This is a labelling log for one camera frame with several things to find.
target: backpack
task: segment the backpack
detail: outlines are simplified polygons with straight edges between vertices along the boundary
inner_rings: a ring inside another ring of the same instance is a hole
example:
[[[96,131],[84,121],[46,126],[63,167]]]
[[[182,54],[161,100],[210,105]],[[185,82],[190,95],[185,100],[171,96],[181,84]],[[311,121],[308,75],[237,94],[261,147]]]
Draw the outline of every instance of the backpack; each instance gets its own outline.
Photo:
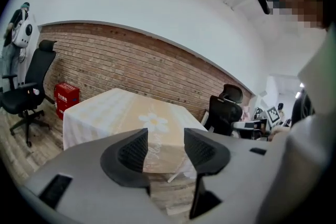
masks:
[[[27,48],[32,32],[33,26],[29,19],[26,19],[26,11],[22,9],[22,20],[12,31],[12,43],[19,48]]]

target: jeans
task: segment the jeans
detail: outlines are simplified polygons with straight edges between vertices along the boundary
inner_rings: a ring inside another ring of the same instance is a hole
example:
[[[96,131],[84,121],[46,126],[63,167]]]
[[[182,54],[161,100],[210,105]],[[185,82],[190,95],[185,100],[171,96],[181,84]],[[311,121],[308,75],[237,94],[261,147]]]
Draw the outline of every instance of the jeans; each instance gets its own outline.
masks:
[[[2,75],[12,75],[17,74],[20,48],[10,43],[8,46],[3,47],[2,49]],[[14,87],[17,88],[17,77],[13,79]],[[9,79],[2,79],[2,88],[3,92],[11,90],[11,85]]]

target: desk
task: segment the desk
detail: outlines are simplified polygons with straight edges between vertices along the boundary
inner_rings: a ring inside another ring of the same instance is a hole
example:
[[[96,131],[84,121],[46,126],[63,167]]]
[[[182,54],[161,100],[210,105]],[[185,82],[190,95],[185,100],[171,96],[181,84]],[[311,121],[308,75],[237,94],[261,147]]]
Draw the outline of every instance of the desk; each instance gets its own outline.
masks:
[[[205,128],[179,105],[113,89],[64,112],[64,150],[110,135],[148,128],[145,173],[180,173],[194,177],[184,151],[184,128]]]

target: flower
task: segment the flower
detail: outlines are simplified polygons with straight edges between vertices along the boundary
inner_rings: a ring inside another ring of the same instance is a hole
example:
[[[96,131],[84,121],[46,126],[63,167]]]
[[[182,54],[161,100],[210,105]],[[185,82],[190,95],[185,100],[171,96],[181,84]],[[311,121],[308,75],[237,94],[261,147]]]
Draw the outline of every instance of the flower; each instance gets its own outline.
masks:
[[[163,133],[169,131],[169,128],[165,125],[168,120],[164,118],[159,118],[154,113],[148,113],[148,116],[140,115],[139,120],[145,122],[143,124],[143,128],[147,128],[149,132],[154,132],[155,129]]]

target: black office chair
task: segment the black office chair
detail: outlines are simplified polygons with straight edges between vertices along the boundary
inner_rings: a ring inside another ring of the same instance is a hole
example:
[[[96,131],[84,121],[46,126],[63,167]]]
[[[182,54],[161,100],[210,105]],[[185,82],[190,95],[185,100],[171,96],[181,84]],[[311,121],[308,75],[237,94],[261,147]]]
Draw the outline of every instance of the black office chair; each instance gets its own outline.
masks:
[[[36,120],[35,118],[44,115],[43,110],[35,112],[34,109],[40,105],[45,98],[46,94],[43,88],[44,77],[53,62],[56,52],[53,51],[54,43],[56,41],[42,40],[39,48],[35,50],[32,61],[30,62],[25,84],[14,89],[13,78],[17,75],[3,76],[3,79],[11,80],[11,90],[4,92],[1,98],[3,108],[10,114],[22,115],[23,119],[14,124],[9,130],[11,135],[14,135],[14,129],[25,124],[26,125],[26,144],[31,147],[29,137],[29,125],[31,123],[40,126],[48,127],[49,124]],[[34,94],[34,90],[39,91],[39,94]],[[29,115],[28,110],[32,110],[33,114]]]
[[[237,86],[225,84],[223,92],[217,97],[212,95],[209,102],[209,117],[204,127],[209,130],[211,126],[214,133],[231,135],[232,123],[240,120],[243,114],[238,105],[243,100],[243,92]]]

